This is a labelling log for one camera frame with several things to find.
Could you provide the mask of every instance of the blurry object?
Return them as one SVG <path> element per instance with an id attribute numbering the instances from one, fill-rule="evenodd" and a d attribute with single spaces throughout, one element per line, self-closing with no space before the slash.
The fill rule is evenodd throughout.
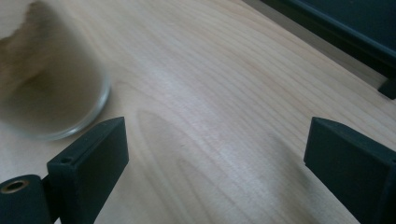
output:
<path id="1" fill-rule="evenodd" d="M 103 69 L 46 3 L 30 4 L 21 27 L 0 39 L 0 121 L 18 132 L 47 140 L 75 133 L 108 93 Z"/>
<path id="2" fill-rule="evenodd" d="M 304 161 L 360 223 L 396 223 L 396 152 L 346 125 L 312 118 Z"/>
<path id="3" fill-rule="evenodd" d="M 93 223 L 129 161 L 124 118 L 97 124 L 47 163 L 0 185 L 0 223 Z"/>

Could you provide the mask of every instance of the glass jar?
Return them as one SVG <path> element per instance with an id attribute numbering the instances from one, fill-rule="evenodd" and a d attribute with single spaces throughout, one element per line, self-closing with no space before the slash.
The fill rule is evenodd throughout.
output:
<path id="1" fill-rule="evenodd" d="M 86 127 L 109 95 L 108 76 L 59 9 L 0 2 L 0 122 L 36 139 Z"/>

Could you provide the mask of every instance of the wood grain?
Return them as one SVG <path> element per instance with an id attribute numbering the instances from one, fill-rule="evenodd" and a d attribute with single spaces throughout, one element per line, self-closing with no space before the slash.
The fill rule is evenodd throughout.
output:
<path id="1" fill-rule="evenodd" d="M 358 223 L 304 167 L 313 116 L 396 148 L 396 104 L 238 0 L 67 0 L 112 80 L 131 161 L 96 223 Z M 78 136 L 0 128 L 0 181 Z"/>

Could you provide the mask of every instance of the screw hole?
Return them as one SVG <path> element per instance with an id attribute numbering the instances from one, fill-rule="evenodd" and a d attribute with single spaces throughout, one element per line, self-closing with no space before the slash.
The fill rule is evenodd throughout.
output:
<path id="1" fill-rule="evenodd" d="M 63 158 L 63 159 L 61 160 L 61 163 L 69 163 L 69 162 L 72 161 L 72 160 L 73 160 L 72 158 L 66 157 L 66 158 Z"/>
<path id="2" fill-rule="evenodd" d="M 16 180 L 14 182 L 11 182 L 4 187 L 1 188 L 1 192 L 4 194 L 10 194 L 10 193 L 15 193 L 26 186 L 29 185 L 29 181 L 27 180 Z"/>

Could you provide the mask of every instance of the black object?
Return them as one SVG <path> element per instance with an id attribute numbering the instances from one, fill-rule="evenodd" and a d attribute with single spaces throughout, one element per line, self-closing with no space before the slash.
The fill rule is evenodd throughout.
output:
<path id="1" fill-rule="evenodd" d="M 262 0 L 391 80 L 396 78 L 395 0 Z M 396 82 L 379 89 L 396 98 Z"/>
<path id="2" fill-rule="evenodd" d="M 124 118 L 101 122 L 47 163 L 0 185 L 0 223 L 93 223 L 128 163 Z"/>
<path id="3" fill-rule="evenodd" d="M 312 118 L 304 161 L 360 223 L 396 223 L 396 152 L 344 124 Z"/>

